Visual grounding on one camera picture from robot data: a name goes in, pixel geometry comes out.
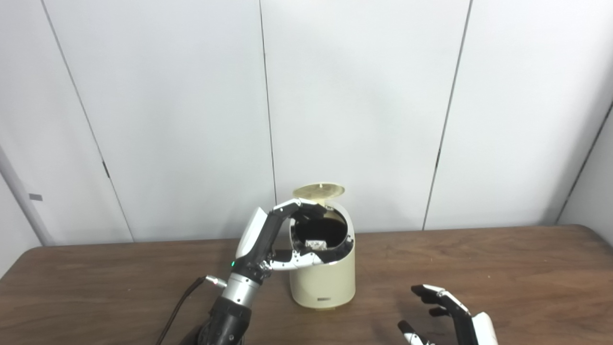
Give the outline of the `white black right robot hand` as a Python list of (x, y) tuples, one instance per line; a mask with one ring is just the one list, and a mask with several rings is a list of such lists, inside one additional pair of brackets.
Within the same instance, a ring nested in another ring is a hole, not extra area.
[(436, 304), (429, 310), (432, 317), (449, 316), (453, 319), (459, 345), (497, 345), (498, 339), (492, 319), (485, 312), (475, 315), (448, 290), (429, 284), (413, 285), (411, 292), (421, 298), (422, 303)]

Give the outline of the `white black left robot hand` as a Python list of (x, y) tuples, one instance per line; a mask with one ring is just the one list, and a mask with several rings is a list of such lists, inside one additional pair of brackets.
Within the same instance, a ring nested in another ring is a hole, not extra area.
[(239, 241), (231, 272), (261, 285), (272, 271), (267, 264), (284, 221), (288, 218), (297, 221), (323, 219), (327, 211), (315, 201), (303, 198), (285, 201), (269, 212), (257, 207)]

